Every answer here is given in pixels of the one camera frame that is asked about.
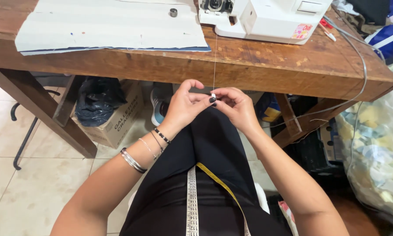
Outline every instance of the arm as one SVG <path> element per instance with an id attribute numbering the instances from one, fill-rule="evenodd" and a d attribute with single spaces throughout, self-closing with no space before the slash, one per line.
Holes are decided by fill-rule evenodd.
<path id="1" fill-rule="evenodd" d="M 294 214 L 301 236 L 348 236 L 332 202 L 316 181 L 291 159 L 257 121 L 252 100 L 237 88 L 213 91 L 216 108 L 245 134 L 268 175 Z"/>
<path id="2" fill-rule="evenodd" d="M 187 126 L 205 108 L 213 104 L 206 94 L 189 93 L 191 87 L 203 88 L 196 80 L 185 80 L 172 97 L 168 114 L 158 130 L 170 141 L 183 127 Z M 167 143 L 153 131 L 157 141 L 166 147 Z M 148 133 L 126 151 L 143 168 L 148 168 L 154 161 L 153 154 L 161 150 L 156 139 Z M 51 236 L 105 236 L 108 216 L 129 193 L 141 173 L 131 167 L 120 155 L 116 155 L 105 165 L 97 169 L 80 186 L 59 214 Z"/>

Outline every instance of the wooden table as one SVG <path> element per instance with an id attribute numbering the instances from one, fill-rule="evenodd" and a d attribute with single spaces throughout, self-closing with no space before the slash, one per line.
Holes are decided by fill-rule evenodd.
<path id="1" fill-rule="evenodd" d="M 0 87 L 54 132 L 87 158 L 96 147 L 81 129 L 68 119 L 60 126 L 54 119 L 57 103 L 27 71 L 69 73 L 115 78 L 181 83 L 194 78 L 212 86 L 213 52 L 163 52 L 126 50 L 89 50 L 38 56 L 22 56 L 14 39 L 37 0 L 0 0 Z M 352 32 L 334 11 L 327 13 L 334 22 Z M 212 27 L 202 27 L 207 43 L 215 46 Z M 215 86 L 274 92 L 284 120 L 294 115 L 285 94 L 323 97 L 309 113 L 330 108 L 356 96 L 364 83 L 360 57 L 338 34 L 332 42 L 317 29 L 305 45 L 285 45 L 218 37 Z M 354 43 L 364 56 L 368 81 L 356 101 L 372 101 L 393 90 L 393 73 L 367 46 Z M 274 137 L 284 147 L 324 121 L 355 104 L 299 118 Z"/>

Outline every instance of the black beaded bracelet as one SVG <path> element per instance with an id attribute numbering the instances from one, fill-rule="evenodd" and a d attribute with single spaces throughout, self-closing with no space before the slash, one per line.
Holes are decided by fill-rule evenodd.
<path id="1" fill-rule="evenodd" d="M 156 133 L 158 133 L 164 141 L 166 141 L 168 144 L 170 144 L 170 141 L 166 137 L 164 137 L 164 135 L 157 128 L 154 128 L 154 131 L 156 131 Z"/>

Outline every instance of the bracelet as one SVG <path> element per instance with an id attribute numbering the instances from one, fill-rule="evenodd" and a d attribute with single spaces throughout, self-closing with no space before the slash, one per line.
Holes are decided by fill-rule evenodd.
<path id="1" fill-rule="evenodd" d="M 147 145 L 147 143 L 146 143 L 143 139 L 138 139 L 138 140 L 141 140 L 141 142 L 144 143 L 144 145 L 145 145 L 145 146 L 147 147 L 147 149 L 151 152 L 151 154 L 153 154 L 154 160 L 156 160 L 156 159 L 157 159 L 156 155 L 154 155 L 154 153 L 152 152 L 152 150 L 150 149 L 150 147 Z"/>
<path id="2" fill-rule="evenodd" d="M 156 142 L 159 144 L 160 146 L 160 150 L 161 152 L 159 153 L 159 157 L 160 155 L 162 155 L 162 153 L 165 151 L 165 148 L 162 147 L 162 145 L 160 145 L 159 141 L 157 140 L 156 136 L 154 136 L 153 131 L 150 131 L 150 134 L 154 137 L 154 139 L 156 140 Z"/>
<path id="3" fill-rule="evenodd" d="M 134 169 L 136 169 L 141 174 L 144 174 L 147 171 L 147 169 L 142 168 L 140 166 L 140 164 L 138 164 L 138 162 L 136 162 L 134 160 L 134 158 L 132 158 L 131 155 L 126 152 L 125 147 L 121 150 L 120 154 L 126 160 L 126 162 L 128 162 L 128 164 L 130 164 L 130 166 L 132 166 Z"/>
<path id="4" fill-rule="evenodd" d="M 170 141 L 169 141 L 166 137 L 164 137 L 163 134 L 162 134 L 157 128 L 154 128 L 154 131 L 156 131 L 156 133 L 158 133 L 158 134 L 160 135 L 160 137 L 162 137 L 162 139 L 163 139 L 165 142 L 167 142 L 168 144 L 170 144 Z"/>

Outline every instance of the woman's right hand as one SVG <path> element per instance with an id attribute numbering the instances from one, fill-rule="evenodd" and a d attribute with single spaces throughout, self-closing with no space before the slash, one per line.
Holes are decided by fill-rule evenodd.
<path id="1" fill-rule="evenodd" d="M 252 99 L 238 88 L 218 88 L 211 93 L 217 97 L 218 110 L 230 119 L 237 129 L 247 135 L 261 128 L 255 114 Z"/>

